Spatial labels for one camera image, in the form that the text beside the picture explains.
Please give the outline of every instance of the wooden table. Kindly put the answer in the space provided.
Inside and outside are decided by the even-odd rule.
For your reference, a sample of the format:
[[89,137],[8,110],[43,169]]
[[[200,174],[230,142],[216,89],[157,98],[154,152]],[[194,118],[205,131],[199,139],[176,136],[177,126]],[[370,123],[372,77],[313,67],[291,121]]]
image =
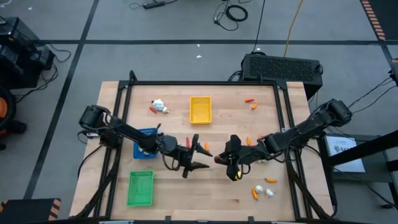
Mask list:
[[[98,105],[114,107],[118,82],[103,82]],[[302,83],[288,83],[290,104],[295,123],[305,120],[310,114]],[[210,96],[212,98],[213,121],[210,125],[193,126],[189,122],[189,98],[191,96]],[[124,96],[119,117],[123,111]],[[154,114],[149,110],[150,102],[162,99],[169,108],[169,114]],[[244,102],[255,98],[259,103],[255,110]],[[287,116],[283,94],[280,91],[284,121]],[[263,135],[279,131],[275,98],[271,86],[150,86],[134,85],[128,110],[127,124],[137,129],[156,127],[162,123],[161,132],[175,136],[179,144],[185,145],[186,137],[199,134],[199,141],[208,142],[210,152],[217,155],[224,151],[225,142],[231,134],[237,134],[243,142],[250,136],[252,141]],[[315,141],[310,145],[317,149]],[[85,156],[98,146],[98,140],[88,142]],[[247,220],[253,216],[261,220],[294,220],[292,199],[285,164],[276,161],[254,163],[251,172],[242,180],[232,182],[226,176],[226,166],[215,164],[212,157],[195,154],[193,161],[210,165],[209,169],[190,172],[187,179],[180,171],[167,170],[162,159],[135,160],[132,158],[133,142],[124,139],[119,166],[119,174],[114,195],[112,219],[164,220],[171,215],[172,220]],[[77,214],[89,201],[98,188],[104,150],[90,157],[81,169],[70,215]],[[326,178],[320,158],[310,150],[303,150],[303,168],[307,186],[324,210],[332,214]],[[127,188],[132,170],[153,170],[154,201],[151,207],[127,207]],[[264,178],[277,179],[270,184]],[[255,201],[251,189],[255,185],[272,189],[275,195],[266,198],[260,195]],[[301,216],[305,216],[302,194],[297,188]],[[104,214],[108,190],[103,195],[101,214]]]

